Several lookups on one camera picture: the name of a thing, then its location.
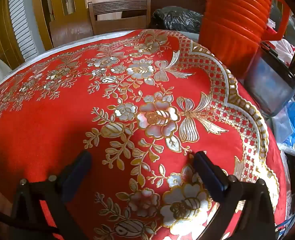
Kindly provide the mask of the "clear container with black lid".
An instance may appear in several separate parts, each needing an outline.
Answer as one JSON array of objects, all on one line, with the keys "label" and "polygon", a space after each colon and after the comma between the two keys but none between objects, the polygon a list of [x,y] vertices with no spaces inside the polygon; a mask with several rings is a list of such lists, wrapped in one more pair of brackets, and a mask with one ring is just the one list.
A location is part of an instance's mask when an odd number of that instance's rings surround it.
[{"label": "clear container with black lid", "polygon": [[261,42],[243,85],[265,116],[276,116],[295,95],[295,75]]}]

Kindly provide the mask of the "black plastic bag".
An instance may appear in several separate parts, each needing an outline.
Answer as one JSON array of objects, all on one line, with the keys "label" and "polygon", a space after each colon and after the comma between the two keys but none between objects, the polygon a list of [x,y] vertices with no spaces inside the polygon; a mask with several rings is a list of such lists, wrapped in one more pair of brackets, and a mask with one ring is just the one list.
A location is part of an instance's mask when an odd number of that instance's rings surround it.
[{"label": "black plastic bag", "polygon": [[183,7],[168,6],[157,9],[151,16],[153,29],[199,33],[203,14]]}]

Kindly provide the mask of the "orange ribbed plastic jug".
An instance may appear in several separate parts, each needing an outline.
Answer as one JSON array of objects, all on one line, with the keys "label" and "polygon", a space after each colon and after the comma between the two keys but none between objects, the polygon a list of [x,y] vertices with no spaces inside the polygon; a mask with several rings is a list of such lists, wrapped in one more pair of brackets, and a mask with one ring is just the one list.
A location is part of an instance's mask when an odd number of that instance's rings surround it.
[{"label": "orange ribbed plastic jug", "polygon": [[199,42],[238,79],[244,78],[262,41],[279,41],[287,28],[285,0],[276,32],[267,29],[273,0],[206,0]]}]

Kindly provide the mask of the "white louvered door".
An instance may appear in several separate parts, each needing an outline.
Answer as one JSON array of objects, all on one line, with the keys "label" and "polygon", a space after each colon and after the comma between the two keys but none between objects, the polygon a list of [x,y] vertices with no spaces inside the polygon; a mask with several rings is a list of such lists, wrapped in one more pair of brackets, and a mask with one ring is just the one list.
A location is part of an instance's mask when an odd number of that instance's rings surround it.
[{"label": "white louvered door", "polygon": [[28,0],[9,0],[10,20],[24,61],[38,55],[37,48],[29,28]]}]

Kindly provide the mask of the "red floral tablecloth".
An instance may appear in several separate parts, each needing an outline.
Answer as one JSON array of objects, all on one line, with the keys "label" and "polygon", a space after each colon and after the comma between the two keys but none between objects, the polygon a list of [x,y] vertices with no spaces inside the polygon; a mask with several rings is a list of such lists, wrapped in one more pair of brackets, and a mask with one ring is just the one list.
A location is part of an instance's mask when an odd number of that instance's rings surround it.
[{"label": "red floral tablecloth", "polygon": [[275,221],[285,172],[258,106],[203,46],[176,31],[94,37],[36,57],[0,84],[0,192],[91,154],[70,213],[90,239],[196,239],[218,205],[192,169],[263,179]]}]

